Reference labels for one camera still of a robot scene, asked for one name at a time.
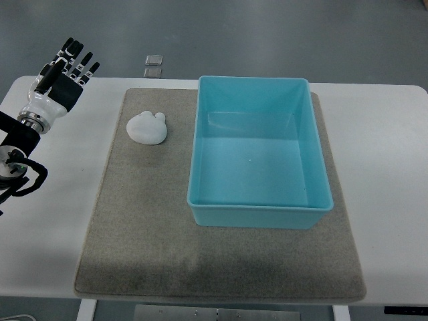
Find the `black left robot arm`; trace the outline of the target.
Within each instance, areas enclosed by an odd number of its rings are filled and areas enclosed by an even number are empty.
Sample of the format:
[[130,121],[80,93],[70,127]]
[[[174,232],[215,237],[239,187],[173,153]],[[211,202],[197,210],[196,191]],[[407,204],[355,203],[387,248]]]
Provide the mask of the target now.
[[41,69],[31,84],[28,103],[17,118],[1,113],[1,202],[11,197],[23,197],[38,190],[47,178],[48,170],[31,160],[30,155],[58,118],[76,105],[84,86],[100,63],[85,67],[93,57],[88,52],[79,62],[84,44],[70,37],[54,58]]

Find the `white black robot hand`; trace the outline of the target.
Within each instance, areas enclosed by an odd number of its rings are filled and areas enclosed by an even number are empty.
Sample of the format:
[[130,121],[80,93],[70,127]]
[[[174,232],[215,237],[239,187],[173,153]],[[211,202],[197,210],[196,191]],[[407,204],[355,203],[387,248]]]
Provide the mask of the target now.
[[51,67],[43,76],[39,74],[28,91],[28,103],[22,108],[17,119],[26,126],[53,126],[57,118],[65,116],[78,101],[83,87],[89,82],[100,67],[96,62],[81,77],[93,53],[88,52],[81,62],[72,70],[70,77],[67,74],[76,58],[83,50],[84,45],[69,37],[51,61]]

